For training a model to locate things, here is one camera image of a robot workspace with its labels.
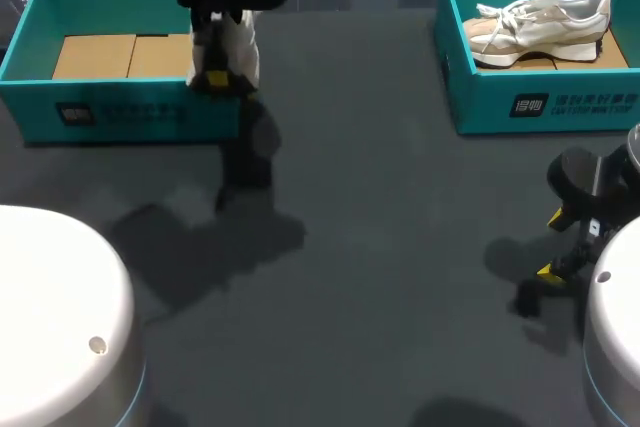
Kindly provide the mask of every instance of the cardboard box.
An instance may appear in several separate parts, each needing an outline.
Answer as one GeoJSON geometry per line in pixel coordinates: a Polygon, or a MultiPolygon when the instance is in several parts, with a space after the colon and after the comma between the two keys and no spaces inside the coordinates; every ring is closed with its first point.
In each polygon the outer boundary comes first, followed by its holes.
{"type": "Polygon", "coordinates": [[[188,32],[176,0],[29,0],[0,66],[0,97],[28,143],[235,137],[240,100],[185,84],[188,32]]]}
{"type": "Polygon", "coordinates": [[[184,76],[191,65],[191,49],[189,34],[138,36],[127,76],[184,76]]]}
{"type": "Polygon", "coordinates": [[[613,35],[603,39],[594,64],[556,62],[556,70],[478,69],[463,21],[477,17],[478,3],[501,7],[513,1],[438,1],[434,36],[459,133],[628,130],[640,122],[637,0],[612,0],[613,35]]]}
{"type": "Polygon", "coordinates": [[[123,79],[129,72],[135,35],[65,37],[54,79],[123,79]]]}

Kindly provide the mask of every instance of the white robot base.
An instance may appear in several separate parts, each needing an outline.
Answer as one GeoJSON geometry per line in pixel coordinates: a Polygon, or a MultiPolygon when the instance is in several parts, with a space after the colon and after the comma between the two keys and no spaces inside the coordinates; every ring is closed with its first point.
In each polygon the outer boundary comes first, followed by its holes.
{"type": "Polygon", "coordinates": [[[0,206],[0,427],[146,427],[133,289],[118,254],[70,217],[0,206]]]}
{"type": "Polygon", "coordinates": [[[600,427],[640,426],[640,219],[600,256],[589,291],[584,388],[600,427]]]}

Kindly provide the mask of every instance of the black label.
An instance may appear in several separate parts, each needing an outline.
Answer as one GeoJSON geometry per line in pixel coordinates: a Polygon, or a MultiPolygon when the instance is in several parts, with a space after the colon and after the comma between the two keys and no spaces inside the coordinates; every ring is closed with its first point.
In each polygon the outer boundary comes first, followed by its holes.
{"type": "Polygon", "coordinates": [[[64,125],[87,126],[95,124],[89,104],[83,102],[58,102],[56,107],[64,125]]]}
{"type": "Polygon", "coordinates": [[[549,94],[516,95],[509,117],[540,117],[549,100],[549,94]]]}
{"type": "Polygon", "coordinates": [[[444,86],[449,88],[449,56],[447,54],[444,54],[444,57],[440,61],[440,70],[442,71],[444,86]]]}

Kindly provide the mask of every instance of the gray floor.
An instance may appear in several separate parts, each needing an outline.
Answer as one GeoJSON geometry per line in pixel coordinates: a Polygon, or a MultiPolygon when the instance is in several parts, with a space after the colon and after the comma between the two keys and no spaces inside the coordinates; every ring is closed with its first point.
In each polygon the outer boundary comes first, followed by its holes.
{"type": "Polygon", "coordinates": [[[0,202],[76,216],[133,272],[152,427],[593,425],[572,302],[507,304],[571,240],[548,162],[623,136],[458,137],[431,18],[261,18],[275,210],[216,216],[213,146],[27,150],[0,110],[0,202]]]}

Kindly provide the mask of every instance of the sneaker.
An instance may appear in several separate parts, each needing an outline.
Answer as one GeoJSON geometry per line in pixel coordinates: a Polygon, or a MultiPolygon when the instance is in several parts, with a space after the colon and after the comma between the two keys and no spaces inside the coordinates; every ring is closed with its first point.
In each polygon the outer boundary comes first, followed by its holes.
{"type": "Polygon", "coordinates": [[[518,0],[503,9],[478,4],[480,18],[464,23],[471,55],[510,67],[532,52],[592,62],[611,20],[611,0],[518,0]]]}

